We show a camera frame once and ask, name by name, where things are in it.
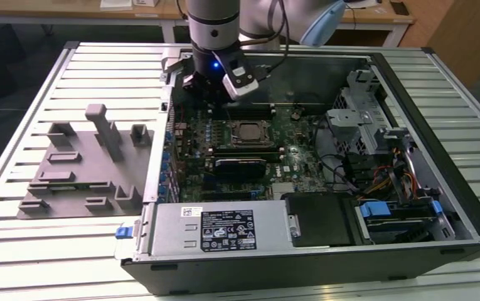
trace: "blue latch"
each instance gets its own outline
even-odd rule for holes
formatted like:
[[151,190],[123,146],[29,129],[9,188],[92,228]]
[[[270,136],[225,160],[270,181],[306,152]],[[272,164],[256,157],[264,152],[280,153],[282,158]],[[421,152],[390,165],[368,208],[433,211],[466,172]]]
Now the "blue latch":
[[390,215],[389,205],[382,201],[366,202],[359,207],[359,213],[363,218],[370,216],[386,216]]
[[127,240],[132,238],[131,233],[133,232],[133,227],[119,227],[115,232],[115,238],[117,240]]
[[442,206],[438,201],[431,201],[431,206],[435,214],[442,213]]

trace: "warning label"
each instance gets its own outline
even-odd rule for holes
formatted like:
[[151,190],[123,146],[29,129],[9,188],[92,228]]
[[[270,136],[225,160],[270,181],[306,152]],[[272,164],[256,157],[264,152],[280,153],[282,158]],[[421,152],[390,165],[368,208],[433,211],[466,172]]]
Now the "warning label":
[[201,212],[200,249],[204,252],[255,250],[252,210]]

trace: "aluminum profile table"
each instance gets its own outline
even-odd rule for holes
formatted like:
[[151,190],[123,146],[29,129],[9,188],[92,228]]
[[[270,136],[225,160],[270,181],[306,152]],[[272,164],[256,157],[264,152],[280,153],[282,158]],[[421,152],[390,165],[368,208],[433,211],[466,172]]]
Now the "aluminum profile table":
[[[164,47],[188,45],[80,43],[61,52],[0,158],[0,300],[480,300],[480,259],[450,263],[410,280],[153,297],[113,258],[115,229],[136,216],[14,218],[49,144],[44,134],[50,122],[69,121],[74,130],[92,130],[84,109],[103,103],[119,129],[155,126],[167,93],[160,81]],[[322,50],[385,55],[480,198],[480,104],[435,55],[421,49]]]

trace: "white label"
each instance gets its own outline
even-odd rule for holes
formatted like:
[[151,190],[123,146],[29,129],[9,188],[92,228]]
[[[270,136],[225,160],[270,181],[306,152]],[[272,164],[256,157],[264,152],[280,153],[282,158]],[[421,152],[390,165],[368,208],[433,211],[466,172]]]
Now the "white label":
[[254,238],[243,238],[242,240],[238,240],[238,243],[254,243]]
[[184,217],[200,217],[200,212],[203,212],[201,207],[181,207],[180,216]]
[[393,20],[394,23],[413,23],[413,20],[401,20],[401,19],[394,19]]
[[157,15],[156,14],[135,14],[136,17],[141,17],[141,18],[156,18]]

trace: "orange wire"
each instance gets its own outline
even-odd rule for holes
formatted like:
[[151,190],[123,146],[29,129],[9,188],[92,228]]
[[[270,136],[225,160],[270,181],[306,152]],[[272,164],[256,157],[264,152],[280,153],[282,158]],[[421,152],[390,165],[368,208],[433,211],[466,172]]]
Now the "orange wire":
[[409,181],[410,181],[410,190],[413,192],[413,196],[415,197],[415,180],[413,175],[410,175],[410,173],[403,173],[403,175],[406,175],[409,177]]

